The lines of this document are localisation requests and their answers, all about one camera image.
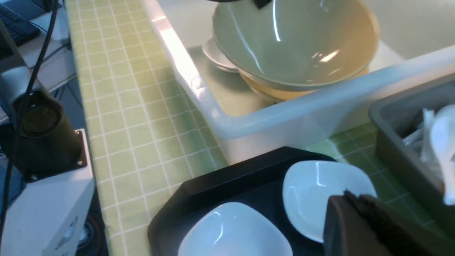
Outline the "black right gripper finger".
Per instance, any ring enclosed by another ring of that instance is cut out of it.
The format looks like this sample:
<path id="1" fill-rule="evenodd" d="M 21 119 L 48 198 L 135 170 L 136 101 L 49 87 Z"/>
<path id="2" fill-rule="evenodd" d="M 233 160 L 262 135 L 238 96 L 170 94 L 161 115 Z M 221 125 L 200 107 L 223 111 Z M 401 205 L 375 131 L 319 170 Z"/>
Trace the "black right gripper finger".
<path id="1" fill-rule="evenodd" d="M 344 191 L 328 198 L 326 256 L 453 256 L 454 240 L 439 235 L 374 196 Z"/>

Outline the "black robot base cylinder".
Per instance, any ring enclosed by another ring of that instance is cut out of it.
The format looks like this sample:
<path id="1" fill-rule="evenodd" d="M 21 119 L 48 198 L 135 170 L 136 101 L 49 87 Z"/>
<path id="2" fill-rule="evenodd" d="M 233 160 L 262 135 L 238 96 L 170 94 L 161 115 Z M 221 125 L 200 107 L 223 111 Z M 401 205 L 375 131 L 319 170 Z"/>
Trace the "black robot base cylinder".
<path id="1" fill-rule="evenodd" d="M 30 95 L 14 166 L 28 183 L 86 167 L 84 137 L 62 105 L 45 92 Z"/>

